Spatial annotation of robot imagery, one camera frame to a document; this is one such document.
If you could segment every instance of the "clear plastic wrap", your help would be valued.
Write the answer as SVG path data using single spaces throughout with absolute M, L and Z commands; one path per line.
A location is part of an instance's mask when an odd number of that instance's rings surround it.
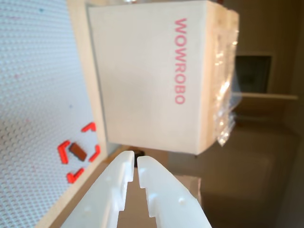
M 238 33 L 238 16 L 229 11 L 226 28 L 218 29 L 215 44 L 214 77 L 216 82 L 214 85 L 215 110 L 213 120 L 215 122 L 215 136 L 221 146 L 226 143 L 235 125 L 232 110 L 241 99 L 240 96 L 232 95 L 232 87 L 233 91 L 239 91 L 234 71 Z

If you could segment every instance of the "small brown block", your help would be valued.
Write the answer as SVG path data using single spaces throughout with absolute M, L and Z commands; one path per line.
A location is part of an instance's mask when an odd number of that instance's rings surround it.
M 86 159 L 86 152 L 80 148 L 75 142 L 72 143 L 69 150 L 80 160 L 84 161 Z

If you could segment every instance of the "cardboard box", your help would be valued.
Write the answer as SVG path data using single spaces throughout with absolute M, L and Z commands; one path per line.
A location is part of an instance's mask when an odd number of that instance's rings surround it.
M 237 14 L 185 1 L 91 7 L 89 17 L 108 141 L 193 154 L 212 145 L 219 34 Z

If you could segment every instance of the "white pegboard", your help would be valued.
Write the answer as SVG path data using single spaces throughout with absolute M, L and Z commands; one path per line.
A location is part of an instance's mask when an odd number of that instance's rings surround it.
M 0 0 L 0 227 L 33 227 L 97 136 L 65 0 Z M 76 142 L 85 162 L 57 147 Z

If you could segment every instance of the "red corner marker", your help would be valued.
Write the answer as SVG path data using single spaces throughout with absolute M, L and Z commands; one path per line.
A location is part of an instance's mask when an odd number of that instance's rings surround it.
M 100 146 L 96 145 L 95 146 L 95 153 L 92 155 L 92 157 L 90 157 L 89 162 L 93 162 L 99 154 L 100 154 Z
M 59 156 L 61 159 L 61 162 L 63 164 L 68 164 L 68 158 L 67 158 L 67 152 L 66 152 L 66 147 L 70 144 L 69 140 L 64 141 L 63 143 L 61 143 L 57 149 L 59 152 Z
M 91 122 L 89 123 L 87 126 L 85 126 L 83 129 L 81 129 L 82 132 L 87 132 L 88 130 L 90 130 L 92 132 L 95 132 L 96 131 L 96 125 L 94 122 Z
M 67 178 L 67 182 L 73 184 L 79 177 L 80 175 L 85 171 L 84 168 L 80 168 L 74 175 L 69 172 L 67 175 L 66 175 L 66 178 Z

